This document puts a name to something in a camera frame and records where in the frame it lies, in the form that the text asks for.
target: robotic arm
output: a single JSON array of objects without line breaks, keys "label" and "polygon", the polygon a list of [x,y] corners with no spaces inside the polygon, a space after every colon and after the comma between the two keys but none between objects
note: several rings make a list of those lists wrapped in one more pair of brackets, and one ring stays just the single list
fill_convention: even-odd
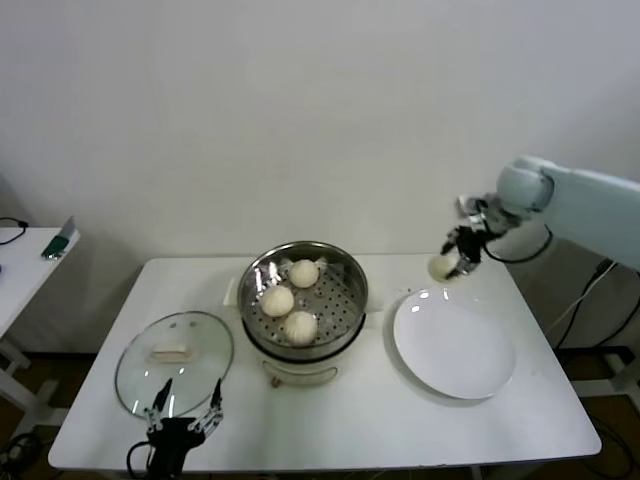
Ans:
[{"label": "robotic arm", "polygon": [[[194,417],[169,417],[162,418],[162,410],[169,397],[173,381],[169,379],[165,386],[158,392],[151,408],[144,409],[147,420],[146,442],[138,442],[131,447],[127,454],[127,470],[133,479],[145,480],[177,480],[182,475],[182,467],[187,453],[192,448],[199,447],[211,435],[224,417],[222,413],[222,394],[218,380],[209,408],[202,416]],[[153,456],[149,459],[148,471],[144,477],[136,476],[131,467],[131,455],[136,448],[142,445],[153,447]]]},{"label": "robotic arm", "polygon": [[534,215],[558,237],[634,270],[640,270],[640,184],[553,162],[523,157],[498,178],[497,192],[460,200],[468,220],[449,232],[442,254],[459,260],[446,278],[468,275],[488,242]]}]

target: perforated steamer tray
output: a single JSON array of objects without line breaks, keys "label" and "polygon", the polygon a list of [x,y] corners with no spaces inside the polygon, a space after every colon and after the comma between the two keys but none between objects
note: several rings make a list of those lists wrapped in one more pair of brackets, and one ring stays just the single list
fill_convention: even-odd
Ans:
[{"label": "perforated steamer tray", "polygon": [[[318,281],[300,289],[288,279],[292,262],[301,259],[321,265]],[[260,299],[271,286],[291,289],[293,311],[306,311],[318,321],[315,340],[293,346],[284,336],[285,317],[271,318],[262,312]],[[319,242],[282,245],[259,257],[243,275],[238,286],[238,307],[247,333],[267,353],[290,361],[326,358],[349,343],[364,321],[367,281],[360,265],[343,250]]]}]

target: white table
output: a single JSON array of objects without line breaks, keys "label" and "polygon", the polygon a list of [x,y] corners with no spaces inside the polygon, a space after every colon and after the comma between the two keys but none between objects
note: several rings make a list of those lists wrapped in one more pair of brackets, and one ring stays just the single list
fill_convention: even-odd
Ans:
[{"label": "white table", "polygon": [[[145,423],[118,403],[114,372],[133,338],[160,317],[205,310],[230,326],[236,358],[222,387],[225,418],[187,456],[185,471],[391,469],[541,461],[597,453],[578,397],[506,269],[486,263],[452,288],[491,306],[518,355],[512,381],[486,401],[446,398],[421,385],[391,353],[394,306],[433,285],[429,255],[359,256],[373,295],[348,365],[317,387],[271,388],[238,312],[223,306],[249,258],[156,259],[143,269],[49,454],[63,470],[123,471]],[[141,467],[146,452],[134,456]]]},{"label": "white table", "polygon": [[[21,228],[0,228],[0,242],[15,237],[21,231]],[[0,338],[66,257],[45,260],[40,256],[59,231],[59,228],[30,227],[14,242],[0,246]],[[66,248],[67,252],[79,238],[76,232]],[[15,434],[30,431],[35,425],[62,425],[68,410],[47,406],[57,382],[47,380],[34,395],[12,377],[17,368],[28,368],[29,360],[7,340],[0,342],[0,354],[11,361],[7,370],[0,370],[0,395],[25,412]]]}]

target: glass lid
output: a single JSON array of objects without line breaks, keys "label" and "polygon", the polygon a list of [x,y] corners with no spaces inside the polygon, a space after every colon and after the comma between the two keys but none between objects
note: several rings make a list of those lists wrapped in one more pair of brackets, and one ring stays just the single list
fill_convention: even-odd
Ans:
[{"label": "glass lid", "polygon": [[149,325],[120,357],[116,393],[123,407],[142,417],[170,378],[165,416],[183,415],[213,393],[233,360],[229,327],[206,312],[174,313]]}]

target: black cable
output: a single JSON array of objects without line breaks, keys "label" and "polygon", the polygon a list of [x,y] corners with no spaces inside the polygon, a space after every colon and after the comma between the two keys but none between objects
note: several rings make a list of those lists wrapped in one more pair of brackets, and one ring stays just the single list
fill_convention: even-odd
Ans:
[{"label": "black cable", "polygon": [[615,443],[620,448],[620,450],[622,450],[622,453],[627,459],[627,467],[621,473],[608,473],[608,472],[603,472],[601,470],[598,470],[592,465],[589,465],[589,463],[586,460],[581,461],[582,465],[591,473],[594,473],[595,475],[598,475],[602,478],[607,478],[612,480],[621,480],[624,478],[629,478],[629,476],[633,473],[634,468],[639,467],[638,462],[633,456],[633,452],[631,451],[631,448],[629,447],[629,445],[627,445],[627,442],[625,442],[624,439],[613,428],[611,428],[609,425],[604,423],[598,417],[589,415],[589,418],[591,418],[591,421],[593,422],[596,431],[602,437],[603,440],[605,437],[610,439],[611,441],[613,441],[613,443]]},{"label": "black cable", "polygon": [[[587,290],[589,290],[589,288],[591,288],[591,285],[593,284],[593,282],[595,282],[598,278],[600,278],[601,272],[598,271],[598,269],[596,269],[595,272],[593,272],[592,277],[589,279],[589,281],[585,284],[584,288],[582,289],[582,292],[580,292],[580,297],[584,296],[585,293],[587,293]],[[569,336],[569,332],[571,332],[571,329],[573,328],[573,324],[576,321],[576,317],[578,316],[578,311],[580,311],[580,307],[582,306],[582,302],[584,302],[585,299],[583,298],[582,300],[580,300],[576,306],[573,308],[573,313],[571,314],[571,320],[569,320],[569,323],[567,325],[567,328],[564,331],[564,334],[562,335],[562,338],[560,339],[560,341],[556,344],[556,350],[559,349],[562,344],[564,343],[564,341],[567,339],[567,337]]]},{"label": "black cable", "polygon": [[129,476],[134,480],[142,480],[146,477],[146,475],[144,477],[137,476],[133,471],[133,468],[131,467],[131,455],[133,455],[133,452],[135,452],[138,448],[144,447],[145,445],[149,445],[149,442],[146,440],[143,442],[138,442],[133,447],[131,447],[127,452],[127,472],[129,473]]},{"label": "black cable", "polygon": [[37,462],[42,443],[33,433],[23,433],[13,437],[0,449],[0,469],[20,478],[20,474]]},{"label": "black cable", "polygon": [[491,258],[493,260],[496,260],[498,262],[501,262],[501,263],[506,263],[507,265],[514,265],[514,264],[517,264],[517,263],[530,262],[534,258],[537,258],[540,255],[542,255],[542,253],[547,248],[549,248],[549,245],[551,245],[551,242],[553,241],[553,232],[546,225],[544,226],[544,228],[547,229],[547,239],[544,241],[542,246],[537,251],[535,251],[534,253],[532,253],[531,255],[528,255],[526,257],[517,258],[517,259],[508,259],[508,258],[497,257],[496,255],[494,255],[493,253],[491,253],[489,251],[489,249],[487,248],[487,243],[486,242],[482,244],[482,249],[484,250],[484,253],[486,253],[489,258]]},{"label": "black cable", "polygon": [[[639,272],[636,272],[636,275],[638,276],[638,278],[640,278],[640,273]],[[633,310],[631,310],[631,313],[629,313],[629,315],[627,315],[627,318],[625,319],[625,321],[622,322],[622,324],[612,334],[610,334],[607,338],[605,338],[604,340],[600,340],[598,343],[596,343],[594,348],[601,347],[602,345],[607,343],[609,340],[613,339],[613,337],[615,337],[620,332],[622,332],[625,328],[627,328],[627,325],[629,325],[631,323],[633,318],[636,316],[636,313],[638,313],[638,310],[640,310],[640,296],[638,296],[638,300],[636,301],[636,304],[633,307]]]},{"label": "black cable", "polygon": [[17,239],[19,239],[22,235],[24,235],[27,231],[27,228],[29,228],[29,224],[27,222],[25,222],[24,220],[20,220],[19,218],[13,218],[13,217],[0,217],[0,221],[3,220],[11,220],[12,222],[16,222],[18,224],[18,227],[22,229],[22,231],[16,235],[15,237],[13,237],[10,240],[6,240],[4,242],[0,242],[0,245],[9,245],[11,242],[15,242]]},{"label": "black cable", "polygon": [[[591,285],[593,284],[594,281],[596,281],[600,275],[603,272],[603,269],[606,269],[609,267],[610,263],[608,263],[610,261],[603,261],[601,262],[598,267],[596,268],[596,271],[594,272],[593,276],[589,279],[589,281],[586,283],[586,285],[584,286],[584,288],[582,289],[582,293],[580,294],[580,296],[584,295],[586,293],[586,291],[589,289],[589,287],[591,287]],[[636,275],[638,276],[638,278],[640,278],[640,272],[636,272]],[[564,331],[564,334],[562,335],[562,338],[560,339],[560,341],[557,343],[555,350],[558,350],[562,344],[564,343],[565,339],[568,337],[569,332],[571,332],[571,329],[573,328],[573,324],[576,321],[576,317],[578,315],[578,311],[580,310],[580,307],[582,306],[582,302],[585,299],[580,300],[580,302],[578,302],[573,310],[573,314],[571,315],[571,320],[569,321],[569,324],[567,325],[567,329]],[[596,343],[592,348],[598,348],[603,346],[605,343],[607,343],[609,340],[612,340],[614,337],[616,337],[618,334],[620,334],[625,328],[627,328],[627,326],[633,321],[633,319],[635,318],[636,313],[638,313],[638,310],[640,310],[640,296],[638,296],[638,300],[636,301],[636,304],[634,305],[633,309],[631,310],[631,312],[627,315],[627,317],[625,318],[624,322],[622,322],[622,324],[616,328],[613,333],[609,334],[606,338],[604,338],[603,340],[600,340],[598,343]]]}]

